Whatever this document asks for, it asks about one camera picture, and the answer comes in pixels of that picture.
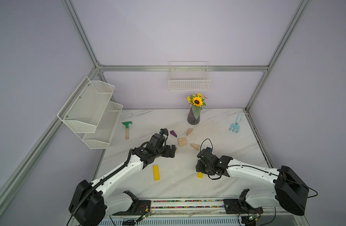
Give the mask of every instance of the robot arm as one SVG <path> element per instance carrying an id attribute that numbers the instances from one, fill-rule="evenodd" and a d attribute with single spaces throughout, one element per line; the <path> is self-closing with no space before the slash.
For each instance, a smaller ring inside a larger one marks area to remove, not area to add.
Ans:
<path id="1" fill-rule="evenodd" d="M 229 156 L 221 156 L 218 159 L 212 154 L 210 147 L 202 150 L 197 157 L 197 172 L 208 176 L 239 177 L 261 184 L 264 189 L 260 191 L 249 192 L 249 189 L 245 189 L 242 192 L 240 199 L 245 201 L 248 207 L 277 206 L 294 215 L 304 215 L 309 189 L 289 167 L 264 168 L 240 162 Z"/>
<path id="2" fill-rule="evenodd" d="M 133 193 L 125 191 L 119 196 L 110 195 L 126 179 L 153 163 L 157 157 L 174 158 L 175 145 L 166 145 L 167 138 L 168 130 L 161 129 L 149 142 L 130 149 L 127 160 L 109 173 L 90 183 L 86 180 L 80 182 L 69 206 L 71 215 L 82 226 L 96 226 L 105 216 L 117 212 L 129 211 L 134 214 L 138 198 Z"/>

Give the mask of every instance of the black cable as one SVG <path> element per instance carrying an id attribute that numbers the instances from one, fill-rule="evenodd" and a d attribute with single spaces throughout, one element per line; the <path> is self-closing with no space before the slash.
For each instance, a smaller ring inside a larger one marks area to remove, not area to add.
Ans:
<path id="1" fill-rule="evenodd" d="M 149 143 L 149 141 L 142 143 L 142 144 L 141 144 L 141 147 L 143 147 L 143 146 L 146 145 L 147 143 Z"/>
<path id="2" fill-rule="evenodd" d="M 219 177 L 217 177 L 217 178 L 210 178 L 211 180 L 218 180 L 218 179 L 220 179 L 222 177 L 222 175 L 220 175 Z"/>
<path id="3" fill-rule="evenodd" d="M 211 142 L 211 140 L 210 140 L 209 138 L 205 139 L 205 140 L 202 142 L 202 144 L 203 144 L 206 140 L 209 140 L 209 142 L 210 142 L 211 145 L 212 145 L 212 150 L 213 150 L 213 144 L 212 144 L 212 142 Z"/>
<path id="4" fill-rule="evenodd" d="M 109 217 L 110 217 L 110 215 L 109 215 Z M 112 220 L 112 218 L 110 217 L 110 219 Z M 114 221 L 112 220 L 112 223 L 114 224 Z M 115 224 L 114 224 L 114 226 L 116 226 Z"/>
<path id="5" fill-rule="evenodd" d="M 272 221 L 274 221 L 275 220 L 275 218 L 276 218 L 276 207 L 275 207 L 275 216 L 274 216 L 274 218 L 270 221 L 270 222 L 267 222 L 267 223 L 264 223 L 264 224 L 261 224 L 260 226 L 263 226 L 263 225 L 266 225 L 266 224 L 269 224 L 269 223 L 272 223 Z"/>
<path id="6" fill-rule="evenodd" d="M 258 168 L 253 167 L 253 166 L 247 166 L 247 165 L 232 165 L 232 166 L 246 166 L 246 167 L 251 167 L 251 168 L 260 170 L 260 171 L 265 172 L 265 173 L 268 173 L 268 174 L 272 174 L 272 173 L 270 173 L 270 172 L 264 171 L 264 170 L 262 170 L 262 169 L 258 169 Z M 277 176 L 277 177 L 279 177 L 279 178 L 283 178 L 282 176 L 279 176 L 279 175 L 276 175 L 276 174 L 272 174 L 272 175 Z M 285 179 L 285 178 L 283 178 L 283 179 L 286 180 L 286 181 L 289 181 L 289 182 L 292 182 L 292 183 L 301 185 L 301 186 L 303 186 L 303 187 L 305 187 L 305 188 L 307 188 L 307 189 L 311 189 L 311 190 L 313 190 L 314 192 L 316 192 L 315 195 L 309 196 L 309 197 L 307 197 L 307 198 L 311 198 L 311 197 L 315 197 L 315 196 L 319 195 L 319 193 L 318 193 L 316 190 L 314 190 L 314 189 L 312 189 L 312 188 L 310 188 L 310 187 L 308 187 L 308 186 L 306 186 L 306 185 L 303 185 L 303 184 L 300 184 L 300 183 L 297 183 L 297 182 L 294 182 L 294 181 L 292 181 L 292 180 L 288 180 L 288 179 Z"/>
<path id="7" fill-rule="evenodd" d="M 119 167 L 116 171 L 112 172 L 111 174 L 109 174 L 108 176 L 106 176 L 105 178 L 101 179 L 94 187 L 92 187 L 91 189 L 89 189 L 86 194 L 84 195 L 84 197 L 79 201 L 79 203 L 76 205 L 72 215 L 75 215 L 77 213 L 77 211 L 80 209 L 80 206 L 83 204 L 83 202 L 85 202 L 85 200 L 88 198 L 88 196 L 100 185 L 102 185 L 105 181 L 107 181 L 109 178 L 111 178 L 112 176 L 114 176 L 115 174 L 117 174 L 119 171 L 121 171 L 122 169 L 124 169 L 129 161 L 130 161 L 130 157 L 131 157 L 131 152 L 133 151 L 133 149 L 129 150 L 129 154 L 128 154 L 128 158 L 127 160 L 124 162 L 124 164 Z"/>
<path id="8" fill-rule="evenodd" d="M 238 223 L 239 223 L 239 216 L 240 216 L 241 214 L 243 214 L 243 213 L 240 213 L 240 214 L 238 215 L 238 217 L 237 217 Z"/>
<path id="9" fill-rule="evenodd" d="M 125 224 L 125 225 L 129 225 L 129 226 L 132 226 L 132 225 L 135 225 L 136 222 L 135 222 L 135 220 L 130 219 L 130 220 L 124 221 L 124 224 Z"/>
<path id="10" fill-rule="evenodd" d="M 71 218 L 72 218 L 72 215 L 70 216 L 69 220 L 67 221 L 66 226 L 69 224 L 69 222 L 70 222 Z"/>

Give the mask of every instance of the purple vase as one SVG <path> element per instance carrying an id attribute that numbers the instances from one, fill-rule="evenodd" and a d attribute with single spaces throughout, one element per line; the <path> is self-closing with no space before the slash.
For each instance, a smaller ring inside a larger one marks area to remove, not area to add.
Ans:
<path id="1" fill-rule="evenodd" d="M 191 125 L 196 125 L 196 124 L 198 124 L 199 121 L 200 121 L 200 114 L 199 114 L 198 118 L 196 119 L 196 118 L 194 117 L 194 114 L 193 114 L 193 111 L 192 111 L 192 108 L 191 108 L 190 111 L 189 111 L 189 113 L 188 113 L 188 118 L 187 118 L 187 120 L 188 120 L 188 123 L 189 123 L 189 124 L 191 124 Z"/>

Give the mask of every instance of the square wooden block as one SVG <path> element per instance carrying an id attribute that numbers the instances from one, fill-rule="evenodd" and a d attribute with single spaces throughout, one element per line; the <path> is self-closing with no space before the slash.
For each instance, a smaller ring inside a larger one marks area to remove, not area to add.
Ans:
<path id="1" fill-rule="evenodd" d="M 178 138 L 178 144 L 179 144 L 179 146 L 188 145 L 187 139 L 185 137 L 184 138 Z"/>

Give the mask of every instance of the two-tier wire shelf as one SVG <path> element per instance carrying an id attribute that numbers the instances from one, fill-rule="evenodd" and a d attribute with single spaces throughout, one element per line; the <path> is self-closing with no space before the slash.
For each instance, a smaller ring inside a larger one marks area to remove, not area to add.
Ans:
<path id="1" fill-rule="evenodd" d="M 123 106 L 112 102 L 114 86 L 102 81 L 87 83 L 67 112 L 58 118 L 90 149 L 105 149 L 110 145 Z"/>

